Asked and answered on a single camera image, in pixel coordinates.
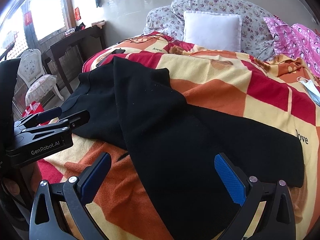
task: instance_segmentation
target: human hand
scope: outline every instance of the human hand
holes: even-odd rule
[[[38,189],[40,181],[42,180],[42,175],[41,175],[39,166],[36,162],[32,163],[30,165],[33,166],[33,173],[32,173],[31,180],[30,180],[30,187],[31,187],[32,191],[35,193]],[[3,182],[6,186],[6,188],[8,189],[8,191],[13,196],[19,195],[20,188],[15,181],[13,181],[12,179],[3,178]]]

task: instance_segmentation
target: silver bolt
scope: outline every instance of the silver bolt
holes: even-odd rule
[[[285,186],[286,185],[286,183],[285,183],[285,181],[284,180],[279,180],[279,184],[281,185],[281,186]]]
[[[249,177],[249,180],[250,180],[251,182],[253,182],[253,183],[258,181],[257,177],[255,177],[255,176],[250,176],[250,177]]]
[[[72,177],[70,177],[70,178],[68,179],[68,181],[69,181],[70,183],[74,183],[74,182],[77,181],[77,177],[76,177],[76,176],[72,176]]]
[[[47,183],[48,183],[48,182],[47,182],[46,180],[42,180],[42,181],[40,182],[40,186],[43,187],[43,186],[47,185]]]

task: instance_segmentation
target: pink pillow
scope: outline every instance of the pink pillow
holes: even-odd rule
[[[277,18],[264,17],[274,39],[276,55],[284,54],[292,59],[301,57],[311,72],[320,77],[320,38],[302,24],[289,27]]]

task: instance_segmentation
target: white pillow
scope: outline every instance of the white pillow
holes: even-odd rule
[[[184,11],[183,41],[206,49],[240,52],[241,16],[199,11]]]

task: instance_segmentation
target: face mask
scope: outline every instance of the face mask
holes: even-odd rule
[[[316,89],[316,86],[314,85],[314,83],[312,82],[312,80],[307,80],[304,77],[298,77],[297,81],[300,82],[302,85],[304,85],[310,95],[310,97],[312,98],[312,100],[318,105],[320,106],[320,93],[319,91]]]

